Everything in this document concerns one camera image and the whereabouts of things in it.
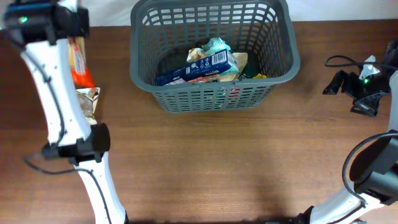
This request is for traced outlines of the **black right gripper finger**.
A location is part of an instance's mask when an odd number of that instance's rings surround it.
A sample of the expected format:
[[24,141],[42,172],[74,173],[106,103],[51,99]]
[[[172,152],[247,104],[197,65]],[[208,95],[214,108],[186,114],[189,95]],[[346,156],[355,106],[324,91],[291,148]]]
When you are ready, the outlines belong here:
[[322,94],[323,95],[336,95],[342,86],[344,80],[346,79],[346,72],[340,70],[335,74],[330,84],[325,87]]
[[378,114],[380,100],[386,94],[384,92],[375,93],[359,100],[354,100],[351,107],[352,113],[362,114],[369,117],[376,117]]

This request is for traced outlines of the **San Remo spaghetti pack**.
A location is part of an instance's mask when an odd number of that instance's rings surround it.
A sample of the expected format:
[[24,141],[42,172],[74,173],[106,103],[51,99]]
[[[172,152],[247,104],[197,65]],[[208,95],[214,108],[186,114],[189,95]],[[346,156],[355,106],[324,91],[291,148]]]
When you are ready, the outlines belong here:
[[83,37],[70,37],[69,61],[74,84],[79,88],[94,88],[95,84],[86,65],[85,40]]

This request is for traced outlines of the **beige granola pouch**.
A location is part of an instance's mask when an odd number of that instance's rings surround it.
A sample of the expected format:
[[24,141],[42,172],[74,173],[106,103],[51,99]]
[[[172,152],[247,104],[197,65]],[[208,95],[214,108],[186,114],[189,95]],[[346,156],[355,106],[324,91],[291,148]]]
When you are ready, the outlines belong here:
[[96,105],[100,95],[100,88],[80,88],[76,89],[76,94],[80,102],[82,112],[90,125],[96,125],[95,119]]

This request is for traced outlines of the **green Nescafe coffee bag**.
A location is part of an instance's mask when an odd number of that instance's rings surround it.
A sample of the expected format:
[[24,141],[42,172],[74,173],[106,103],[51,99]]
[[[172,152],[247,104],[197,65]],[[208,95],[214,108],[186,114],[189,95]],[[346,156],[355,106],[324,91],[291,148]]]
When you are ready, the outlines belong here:
[[[238,83],[241,83],[246,79],[256,79],[256,76],[260,75],[262,77],[262,70],[259,66],[258,56],[254,52],[248,52],[248,60],[246,66],[244,67],[242,74],[238,78]],[[239,89],[239,103],[253,103],[254,101],[262,101],[268,94],[268,89],[266,87],[242,87]]]

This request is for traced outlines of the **blue tissue pack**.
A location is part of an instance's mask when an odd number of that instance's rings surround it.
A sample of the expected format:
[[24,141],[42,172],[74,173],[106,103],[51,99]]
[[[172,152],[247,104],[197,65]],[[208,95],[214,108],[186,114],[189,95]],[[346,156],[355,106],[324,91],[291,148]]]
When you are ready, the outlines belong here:
[[225,78],[231,81],[239,74],[238,61],[229,50],[220,50],[215,54],[190,62],[188,65],[163,73],[155,79],[157,86],[183,83],[219,82]]

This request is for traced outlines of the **small mint green packet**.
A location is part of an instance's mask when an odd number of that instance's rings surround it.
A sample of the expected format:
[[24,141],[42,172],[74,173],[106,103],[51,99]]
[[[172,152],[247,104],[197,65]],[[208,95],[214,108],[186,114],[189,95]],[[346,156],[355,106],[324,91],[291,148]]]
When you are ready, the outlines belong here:
[[209,42],[201,47],[207,55],[215,54],[221,50],[228,50],[233,52],[231,47],[220,37],[214,37]]

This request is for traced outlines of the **beige paper pouch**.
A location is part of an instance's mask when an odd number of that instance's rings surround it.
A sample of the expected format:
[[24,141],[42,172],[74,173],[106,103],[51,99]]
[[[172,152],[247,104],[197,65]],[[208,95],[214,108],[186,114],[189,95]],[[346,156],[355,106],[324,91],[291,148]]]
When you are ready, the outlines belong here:
[[[236,75],[235,78],[233,79],[233,80],[235,80],[240,76],[241,72],[243,71],[244,67],[246,66],[246,63],[248,60],[248,54],[247,53],[232,53],[232,54],[236,57],[236,59],[238,61],[238,68],[239,68],[239,74]],[[194,48],[189,51],[188,57],[187,57],[187,62],[189,64],[190,62],[195,62],[195,61],[205,58],[207,56],[210,56],[210,55],[207,55],[203,49]],[[227,79],[223,78],[219,82],[227,82]]]

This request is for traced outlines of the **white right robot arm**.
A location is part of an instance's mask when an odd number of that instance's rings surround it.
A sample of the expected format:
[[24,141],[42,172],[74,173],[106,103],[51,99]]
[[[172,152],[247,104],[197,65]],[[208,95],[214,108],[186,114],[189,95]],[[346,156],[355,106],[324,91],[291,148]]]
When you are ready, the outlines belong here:
[[370,56],[363,62],[347,59],[360,73],[340,70],[324,89],[325,95],[347,94],[351,112],[377,116],[383,96],[391,96],[389,124],[385,133],[368,137],[346,157],[341,177],[343,188],[331,199],[289,220],[289,223],[360,223],[365,213],[397,202],[397,42],[386,47],[381,62]]

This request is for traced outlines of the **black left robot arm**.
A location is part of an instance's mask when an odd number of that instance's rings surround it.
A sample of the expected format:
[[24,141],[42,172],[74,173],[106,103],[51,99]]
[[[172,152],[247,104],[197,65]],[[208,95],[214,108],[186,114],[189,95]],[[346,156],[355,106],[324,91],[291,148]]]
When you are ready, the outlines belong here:
[[110,134],[91,125],[78,100],[70,71],[68,40],[88,37],[88,9],[78,1],[14,1],[3,15],[9,42],[34,80],[48,128],[45,159],[66,158],[80,175],[96,223],[128,223],[109,169]]

